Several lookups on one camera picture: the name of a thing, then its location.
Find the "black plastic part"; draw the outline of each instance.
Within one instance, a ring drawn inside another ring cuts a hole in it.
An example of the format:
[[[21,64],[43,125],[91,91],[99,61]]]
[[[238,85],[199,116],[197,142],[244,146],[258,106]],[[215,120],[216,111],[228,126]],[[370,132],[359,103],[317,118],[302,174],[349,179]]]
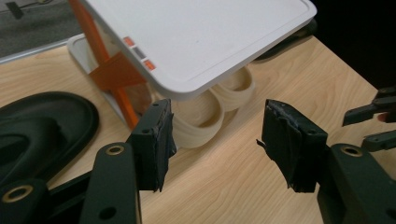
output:
[[[141,223],[134,174],[134,154],[129,144],[102,147],[96,155],[79,223]]]
[[[374,100],[369,105],[348,110],[345,113],[343,126],[372,119],[374,114],[388,113],[385,122],[396,122],[396,87],[378,90]]]
[[[78,223],[91,172],[80,175],[49,192],[52,211],[45,223]]]
[[[0,108],[0,185],[49,180],[91,141],[95,106],[81,96],[50,91]]]
[[[262,145],[294,191],[315,191],[326,140],[327,134],[291,105],[266,101]]]
[[[324,223],[396,222],[396,183],[369,152],[337,144],[326,164],[327,177],[334,181],[320,184],[318,203]]]
[[[391,149],[396,147],[396,130],[376,133],[366,136],[361,144],[361,147],[368,151],[378,151],[381,149]]]
[[[364,105],[348,110],[345,113],[343,126],[360,123],[372,119],[375,113],[385,112],[386,109],[379,111],[375,105]]]
[[[126,141],[134,149],[137,184],[140,190],[162,190],[168,160],[175,155],[170,100],[153,103]]]
[[[51,164],[58,141],[55,120],[16,119],[0,125],[0,186],[33,178]]]
[[[24,179],[0,189],[0,223],[44,223],[51,211],[46,183],[39,179]]]
[[[12,15],[14,16],[15,19],[20,19],[23,16],[23,12],[18,7],[17,3],[15,2],[7,2],[6,3],[7,8],[11,11]]]

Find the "black clamp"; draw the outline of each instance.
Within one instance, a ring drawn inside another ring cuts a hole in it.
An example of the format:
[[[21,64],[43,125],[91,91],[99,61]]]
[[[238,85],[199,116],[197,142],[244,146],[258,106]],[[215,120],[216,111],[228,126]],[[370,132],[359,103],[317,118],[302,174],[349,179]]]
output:
[[[386,123],[396,122],[396,86],[379,89],[369,105],[347,111],[343,126],[372,119],[374,114],[377,113],[387,114],[384,118]],[[368,151],[394,148],[396,147],[396,130],[368,135],[364,138],[361,147]]]

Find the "metal screw hole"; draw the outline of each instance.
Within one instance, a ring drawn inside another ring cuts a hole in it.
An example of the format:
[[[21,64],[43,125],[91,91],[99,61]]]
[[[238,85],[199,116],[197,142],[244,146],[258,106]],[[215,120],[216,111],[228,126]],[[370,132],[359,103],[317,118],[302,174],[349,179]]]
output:
[[[109,156],[116,156],[119,155],[124,150],[122,146],[114,146],[110,147],[106,150],[106,154]]]
[[[30,185],[22,185],[14,189],[9,190],[3,195],[3,203],[15,203],[28,196],[33,191],[33,187]]]
[[[341,150],[352,157],[361,157],[363,155],[360,149],[354,147],[341,147]]]

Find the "dark background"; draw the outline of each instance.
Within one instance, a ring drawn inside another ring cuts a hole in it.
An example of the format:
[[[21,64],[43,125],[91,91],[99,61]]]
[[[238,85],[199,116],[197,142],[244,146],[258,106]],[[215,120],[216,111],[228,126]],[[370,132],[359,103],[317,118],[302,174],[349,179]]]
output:
[[[376,88],[396,85],[396,9],[390,0],[312,2],[322,43]],[[81,34],[65,0],[23,12],[19,20],[0,12],[0,58]]]
[[[312,0],[315,36],[376,88],[396,85],[396,8],[390,0]]]

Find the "orange plastic holder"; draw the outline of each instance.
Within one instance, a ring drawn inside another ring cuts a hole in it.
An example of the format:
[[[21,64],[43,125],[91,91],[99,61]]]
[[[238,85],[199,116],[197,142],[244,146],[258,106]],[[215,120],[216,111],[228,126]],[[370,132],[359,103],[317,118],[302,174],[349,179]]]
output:
[[[69,4],[99,64],[90,73],[90,77],[100,90],[111,92],[125,117],[126,123],[133,129],[138,122],[138,117],[124,88],[145,83],[146,80],[140,76],[121,52],[113,57],[108,55],[92,16],[78,0],[69,0]]]

